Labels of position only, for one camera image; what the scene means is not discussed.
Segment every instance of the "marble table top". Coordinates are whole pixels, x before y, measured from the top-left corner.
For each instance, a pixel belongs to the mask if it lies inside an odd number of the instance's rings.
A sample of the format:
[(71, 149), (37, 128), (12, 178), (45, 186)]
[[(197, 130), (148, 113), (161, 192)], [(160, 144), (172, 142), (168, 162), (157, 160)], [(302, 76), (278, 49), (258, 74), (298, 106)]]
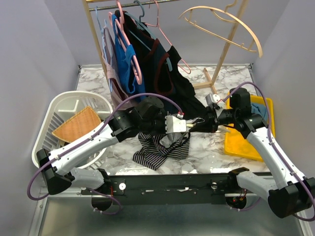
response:
[[(193, 66), (189, 75), (183, 71), (180, 72), (191, 83), (200, 83), (206, 81), (203, 68), (204, 66)], [(210, 76), (212, 76), (215, 66), (206, 68)], [(221, 98), (224, 98), (230, 89), (245, 81), (252, 81), (246, 65), (223, 66), (215, 87)], [(255, 89), (251, 85), (244, 86), (244, 88), (250, 93), (256, 94)], [(98, 93), (111, 102), (110, 91), (101, 67), (82, 68), (77, 90)], [(195, 92), (196, 97), (206, 105), (205, 96), (211, 92), (210, 88), (196, 89)], [(223, 132), (215, 134), (192, 133), (188, 158), (185, 160), (168, 158), (157, 171), (132, 161), (133, 154), (141, 148), (138, 138), (135, 137), (116, 144), (107, 150), (106, 161), (102, 168), (109, 172), (110, 175), (227, 173), (239, 167), (249, 168), (253, 172), (269, 171), (262, 162), (224, 154), (224, 137), (225, 134)]]

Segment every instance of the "blue garment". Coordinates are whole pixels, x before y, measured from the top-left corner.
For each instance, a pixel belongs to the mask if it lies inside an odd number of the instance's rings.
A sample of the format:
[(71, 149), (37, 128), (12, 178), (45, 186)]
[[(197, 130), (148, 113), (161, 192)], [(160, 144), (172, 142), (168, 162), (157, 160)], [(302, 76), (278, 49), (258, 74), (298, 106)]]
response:
[(252, 105), (252, 113), (261, 115), (265, 121), (268, 122), (268, 114), (267, 114), (267, 108), (264, 104), (259, 103), (251, 103)]
[[(113, 21), (113, 30), (115, 35), (115, 49), (116, 49), (116, 58), (117, 58), (117, 66), (118, 66), (118, 75), (119, 80), (122, 86), (122, 89), (130, 94), (135, 95), (139, 93), (145, 92), (144, 80), (142, 79), (142, 84), (138, 84), (136, 77), (134, 76), (131, 60), (132, 57), (136, 55), (133, 46), (129, 45), (126, 47), (126, 53), (124, 52), (123, 47), (120, 44), (120, 41), (116, 35), (116, 22), (115, 20), (117, 17), (113, 14), (112, 21)], [(126, 42), (123, 38), (122, 33), (118, 30), (118, 34), (120, 35), (121, 39), (124, 41), (125, 45)], [(136, 101), (141, 101), (145, 98), (145, 96), (141, 96)]]

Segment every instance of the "yellow plastic tray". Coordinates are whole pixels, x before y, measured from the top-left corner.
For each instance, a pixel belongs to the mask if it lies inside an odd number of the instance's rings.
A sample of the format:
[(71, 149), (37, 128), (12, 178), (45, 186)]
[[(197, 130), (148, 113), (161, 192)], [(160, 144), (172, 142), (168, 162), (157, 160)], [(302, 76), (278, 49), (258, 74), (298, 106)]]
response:
[[(262, 97), (251, 95), (251, 102), (264, 104), (264, 100)], [(274, 136), (275, 134), (275, 120), (274, 120), (274, 107), (272, 100), (267, 98), (267, 103), (271, 112), (271, 132)], [(227, 108), (230, 107), (229, 99), (226, 102)], [(258, 154), (256, 149), (246, 140), (243, 138), (240, 132), (235, 129), (227, 128), (231, 131), (231, 133), (225, 134), (225, 141), (224, 141), (224, 153), (233, 156), (240, 156), (247, 159), (252, 159), (256, 161), (263, 161), (261, 156)]]

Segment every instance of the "gray wall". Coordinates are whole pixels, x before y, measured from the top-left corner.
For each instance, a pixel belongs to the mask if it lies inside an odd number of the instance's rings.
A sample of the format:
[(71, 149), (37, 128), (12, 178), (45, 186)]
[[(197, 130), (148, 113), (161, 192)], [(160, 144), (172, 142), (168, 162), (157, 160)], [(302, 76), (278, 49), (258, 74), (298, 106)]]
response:
[[(45, 0), (52, 16), (63, 34), (74, 58), (78, 64), (100, 64), (88, 21), (83, 10), (81, 0)], [(131, 3), (133, 0), (121, 0), (123, 3)], [(176, 2), (161, 3), (160, 6), (160, 25), (170, 41), (177, 48), (180, 55), (188, 63), (217, 63), (224, 42), (214, 36), (198, 30), (191, 26), (184, 19), (178, 20), (178, 17), (186, 9), (199, 6), (213, 6), (220, 9), (231, 3), (231, 0), (180, 0)], [(244, 22), (252, 28), (258, 36), (261, 45), (263, 45), (278, 19), (283, 13), (288, 0), (250, 0), (246, 12), (243, 16)], [(114, 5), (114, 1), (99, 2), (90, 4), (91, 7)], [(235, 6), (230, 12), (236, 15), (239, 5)], [(145, 6), (146, 16), (144, 21), (154, 24), (156, 22), (156, 7), (154, 5), (148, 9)], [(138, 16), (141, 13), (140, 7), (126, 8), (131, 14)], [(108, 11), (100, 11), (99, 18), (103, 24), (104, 19), (108, 19)], [(94, 25), (98, 28), (95, 12)], [(194, 13), (194, 19), (197, 23), (219, 35), (228, 36), (231, 24), (217, 19), (209, 10), (199, 9)], [(169, 49), (166, 40), (163, 40), (161, 33), (152, 28), (156, 36), (161, 39), (162, 44)], [(249, 45), (252, 38), (244, 28), (239, 27), (235, 36), (235, 41)], [(246, 52), (238, 47), (231, 46), (226, 57), (225, 63), (250, 63), (254, 62), (257, 54)]]
[(314, 1), (291, 0), (253, 66), (255, 82), (274, 102), (277, 140), (308, 177), (315, 176), (314, 8)]
[(26, 195), (31, 150), (51, 99), (74, 89), (78, 67), (43, 0), (3, 1), (0, 29), (0, 229), (25, 236), (36, 206)]

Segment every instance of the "metal rod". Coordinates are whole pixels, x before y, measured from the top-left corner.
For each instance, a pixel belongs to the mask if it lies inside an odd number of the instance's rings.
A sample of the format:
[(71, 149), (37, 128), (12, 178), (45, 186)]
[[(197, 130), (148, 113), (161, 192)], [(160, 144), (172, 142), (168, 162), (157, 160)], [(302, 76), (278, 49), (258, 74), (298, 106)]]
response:
[[(171, 1), (179, 1), (179, 0), (159, 0), (157, 1), (158, 3), (163, 3), (163, 2), (171, 2)], [(150, 4), (155, 4), (154, 1), (146, 1), (146, 2), (142, 2), (142, 5), (150, 5)], [(130, 4), (125, 4), (122, 5), (122, 7), (131, 7), (131, 6), (138, 6), (139, 4), (137, 3), (130, 3)], [(104, 6), (104, 7), (98, 7), (97, 10), (98, 11), (102, 11), (102, 10), (109, 10), (109, 9), (116, 9), (118, 8), (117, 5), (115, 6)]]

